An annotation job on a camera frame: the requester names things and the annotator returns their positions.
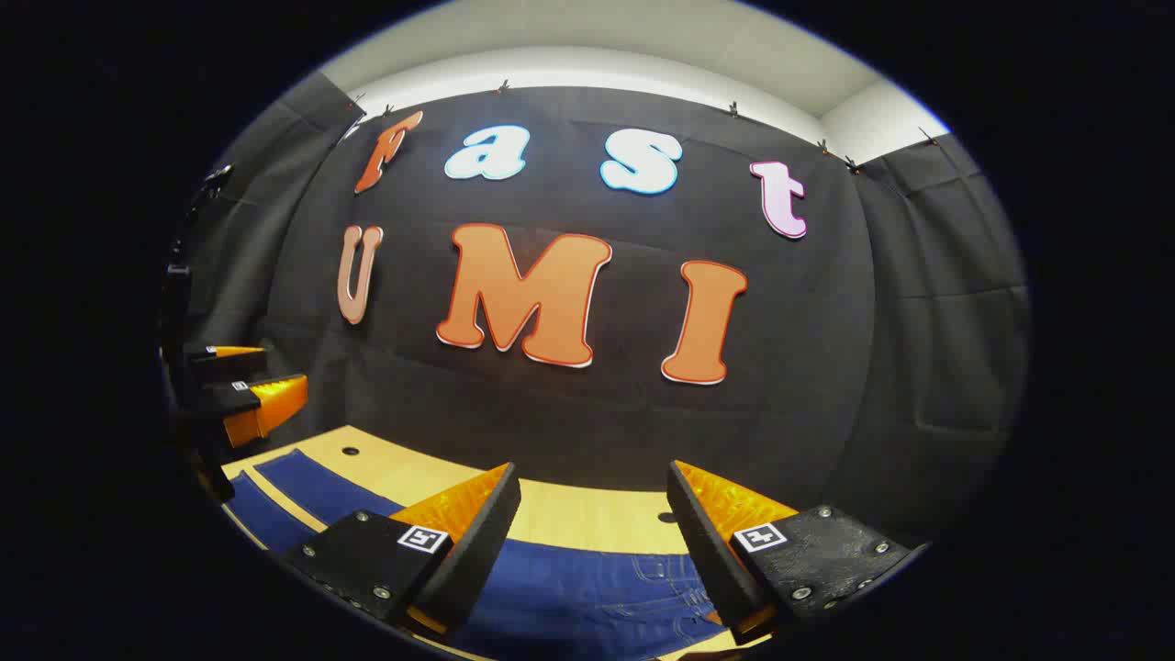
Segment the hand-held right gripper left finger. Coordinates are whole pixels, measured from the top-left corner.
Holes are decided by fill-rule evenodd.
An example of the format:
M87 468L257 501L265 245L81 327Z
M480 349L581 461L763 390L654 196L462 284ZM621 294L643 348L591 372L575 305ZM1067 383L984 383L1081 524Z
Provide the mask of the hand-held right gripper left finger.
M506 463L392 515L354 510L281 559L354 611L446 639L474 611L519 505Z

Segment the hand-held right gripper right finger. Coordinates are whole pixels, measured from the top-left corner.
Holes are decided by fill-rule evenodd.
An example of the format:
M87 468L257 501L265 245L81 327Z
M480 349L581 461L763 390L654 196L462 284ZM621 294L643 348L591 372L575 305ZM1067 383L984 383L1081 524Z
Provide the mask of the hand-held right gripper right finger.
M854 611L928 549L842 508L794 510L679 460L669 465L666 495L701 586L738 645Z

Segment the blue jeans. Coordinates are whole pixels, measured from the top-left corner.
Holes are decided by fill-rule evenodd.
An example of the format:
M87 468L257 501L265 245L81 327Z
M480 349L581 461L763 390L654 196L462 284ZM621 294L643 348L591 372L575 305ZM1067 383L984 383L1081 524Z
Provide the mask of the blue jeans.
M257 472L318 522L404 506L295 451ZM239 470L228 507L269 551L298 551L315 534ZM685 554L575 551L506 540L478 602L445 645L497 661L652 661L721 635Z

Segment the black backdrop cloth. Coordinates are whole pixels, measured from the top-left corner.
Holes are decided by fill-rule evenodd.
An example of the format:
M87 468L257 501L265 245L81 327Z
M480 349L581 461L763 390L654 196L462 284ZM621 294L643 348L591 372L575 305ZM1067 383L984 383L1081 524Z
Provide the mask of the black backdrop cloth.
M1003 448L1028 353L1010 225L956 139L852 174L805 139L664 94L585 86L419 104L382 131L315 81L231 143L188 235L188 342L264 348L309 402L228 456L228 510L266 548L390 514L513 463L496 573L667 576L687 561L672 460L916 545ZM518 272L570 234L611 247L584 367L523 351L540 322L441 342L466 223Z

